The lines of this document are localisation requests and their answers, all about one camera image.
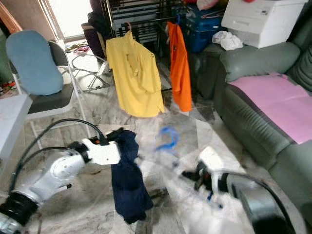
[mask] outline white table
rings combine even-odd
[[[0,99],[0,175],[20,134],[32,100],[28,95]]]

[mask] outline pink mat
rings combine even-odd
[[[280,76],[242,77],[229,84],[242,90],[296,143],[312,140],[312,97],[286,76]]]

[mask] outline folding chair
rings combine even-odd
[[[77,97],[83,120],[87,120],[72,68],[66,53],[59,45],[46,41],[35,31],[27,30],[9,36],[6,50],[18,92],[27,93],[33,100],[26,119],[30,120],[35,137],[42,130],[35,129],[33,120],[68,112],[73,108],[74,96]],[[63,84],[63,76],[58,67],[69,72],[71,83]],[[69,125],[73,124],[63,124],[55,128]],[[91,137],[87,126],[86,130],[88,137]]]

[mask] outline yellow shirt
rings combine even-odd
[[[131,31],[122,38],[107,40],[106,54],[121,109],[136,117],[164,112],[154,54],[136,42]]]

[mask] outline sofa armrest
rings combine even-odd
[[[226,82],[244,76],[260,76],[271,72],[285,73],[296,62],[300,49],[293,43],[257,49],[245,46],[240,49],[223,52],[220,61],[226,71]]]

